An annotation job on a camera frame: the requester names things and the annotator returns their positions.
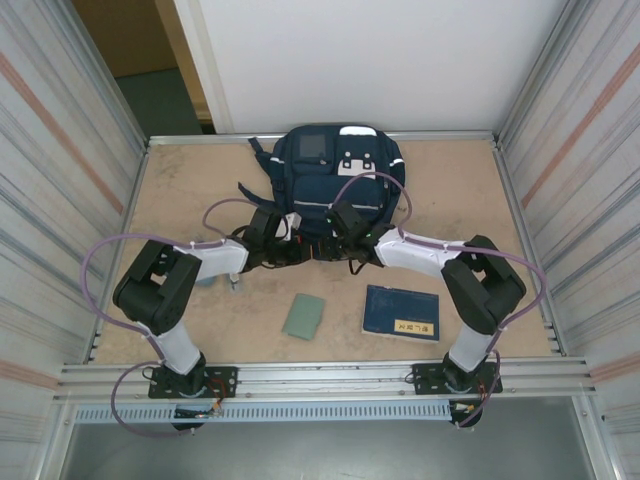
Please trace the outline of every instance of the navy blue backpack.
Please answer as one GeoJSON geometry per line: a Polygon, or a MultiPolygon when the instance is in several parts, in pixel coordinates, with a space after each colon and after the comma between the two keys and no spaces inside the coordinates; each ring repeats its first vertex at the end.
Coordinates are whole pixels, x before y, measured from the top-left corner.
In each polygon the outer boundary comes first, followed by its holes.
{"type": "MultiPolygon", "coordinates": [[[[273,153],[249,140],[256,159],[269,175],[274,200],[240,191],[254,203],[275,206],[283,214],[302,217],[298,229],[309,241],[331,237],[326,213],[344,184],[353,176],[382,172],[403,186],[404,160],[398,144],[379,130],[363,125],[305,125],[278,140],[273,153]]],[[[389,223],[400,189],[386,178],[366,176],[354,182],[343,196],[372,223],[389,223]]]]}

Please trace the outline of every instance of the plywood board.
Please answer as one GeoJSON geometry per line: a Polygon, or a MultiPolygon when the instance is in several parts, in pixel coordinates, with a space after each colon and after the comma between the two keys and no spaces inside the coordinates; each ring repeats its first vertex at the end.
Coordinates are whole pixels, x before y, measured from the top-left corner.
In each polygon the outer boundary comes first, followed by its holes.
{"type": "MultiPolygon", "coordinates": [[[[414,203],[413,218],[406,225],[409,232],[449,240],[483,234],[501,250],[521,253],[487,142],[416,141],[400,147],[414,203]]],[[[239,197],[238,181],[259,195],[270,195],[269,181],[248,145],[153,147],[131,231],[179,241],[213,240],[214,235],[201,226],[202,213],[217,200],[239,197]]],[[[248,223],[252,213],[247,205],[224,205],[212,213],[210,223],[230,232],[248,223]]],[[[394,219],[405,213],[406,202],[401,200],[394,219]]],[[[127,242],[120,275],[142,244],[127,242]]],[[[529,276],[526,270],[517,270],[529,289],[525,300],[530,301],[534,292],[529,276]]],[[[230,293],[222,278],[211,287],[194,289],[184,318],[210,362],[437,359],[449,350],[462,325],[444,284],[407,270],[369,265],[353,277],[345,262],[310,261],[277,271],[256,269],[243,275],[243,282],[244,292],[239,294],[230,293]],[[423,344],[361,333],[368,284],[438,294],[440,342],[423,344]],[[281,333],[296,293],[326,300],[312,341],[281,333]]],[[[109,312],[124,318],[113,306],[109,312]]],[[[516,322],[498,346],[508,357],[549,355],[539,312],[516,322]]],[[[105,325],[96,361],[133,363],[153,356],[139,335],[105,325]]]]}

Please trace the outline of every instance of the green cloth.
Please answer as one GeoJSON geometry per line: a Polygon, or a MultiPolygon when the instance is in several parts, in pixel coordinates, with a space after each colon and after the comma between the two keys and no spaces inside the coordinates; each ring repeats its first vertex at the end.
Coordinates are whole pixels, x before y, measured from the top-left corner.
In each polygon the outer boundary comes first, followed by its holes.
{"type": "Polygon", "coordinates": [[[292,337],[312,340],[322,320],[323,309],[322,298],[298,293],[293,300],[282,331],[292,337]]]}

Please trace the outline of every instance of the corrugated metal wall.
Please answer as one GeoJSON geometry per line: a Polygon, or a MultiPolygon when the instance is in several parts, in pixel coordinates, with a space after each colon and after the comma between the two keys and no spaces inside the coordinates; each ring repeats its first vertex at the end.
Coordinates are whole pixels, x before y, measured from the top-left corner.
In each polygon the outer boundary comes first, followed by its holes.
{"type": "MultiPolygon", "coordinates": [[[[120,230],[141,134],[64,2],[0,4],[0,478],[22,478],[94,315],[79,265],[120,230]]],[[[100,296],[113,251],[91,265],[100,296]]]]}
{"type": "Polygon", "coordinates": [[[504,143],[571,354],[640,478],[640,2],[591,2],[504,143]]]}

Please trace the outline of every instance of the orange stripe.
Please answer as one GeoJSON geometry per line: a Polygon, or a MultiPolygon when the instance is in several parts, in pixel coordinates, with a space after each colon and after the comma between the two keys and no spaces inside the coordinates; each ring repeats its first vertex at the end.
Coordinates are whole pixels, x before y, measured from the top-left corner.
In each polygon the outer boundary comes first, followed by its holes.
{"type": "Polygon", "coordinates": [[[640,372],[640,352],[594,368],[591,370],[591,378],[594,383],[601,383],[635,372],[640,372]]]}
{"type": "Polygon", "coordinates": [[[609,83],[596,101],[593,103],[593,106],[587,112],[587,115],[582,119],[582,121],[578,124],[578,126],[571,132],[569,138],[565,140],[560,147],[560,150],[553,156],[549,164],[545,167],[545,169],[540,174],[540,177],[533,184],[531,189],[527,192],[527,194],[522,199],[522,205],[524,208],[527,208],[529,203],[531,203],[531,199],[533,196],[540,190],[540,187],[547,181],[547,179],[551,176],[553,171],[558,167],[560,162],[564,160],[567,154],[571,151],[571,149],[578,142],[584,131],[591,125],[593,120],[604,110],[604,108],[609,104],[611,99],[615,96],[615,94],[620,90],[622,85],[625,84],[627,79],[634,72],[636,67],[640,64],[640,43],[633,50],[631,55],[624,61],[624,63],[620,66],[615,75],[609,80],[609,83]]]}
{"type": "Polygon", "coordinates": [[[28,383],[49,390],[56,390],[58,388],[57,378],[4,360],[0,360],[0,378],[28,383]]]}
{"type": "Polygon", "coordinates": [[[118,200],[118,197],[109,189],[106,183],[102,181],[98,173],[89,164],[82,152],[73,143],[69,135],[63,130],[60,124],[53,118],[53,115],[42,104],[38,97],[26,84],[24,79],[20,76],[18,71],[13,68],[13,65],[9,62],[9,59],[0,52],[0,70],[9,83],[15,88],[25,102],[31,107],[34,113],[40,118],[40,121],[51,132],[51,134],[58,140],[60,145],[64,147],[67,153],[73,158],[80,168],[87,174],[93,184],[100,190],[100,192],[106,197],[109,203],[116,209],[118,213],[122,213],[124,207],[118,200]]]}

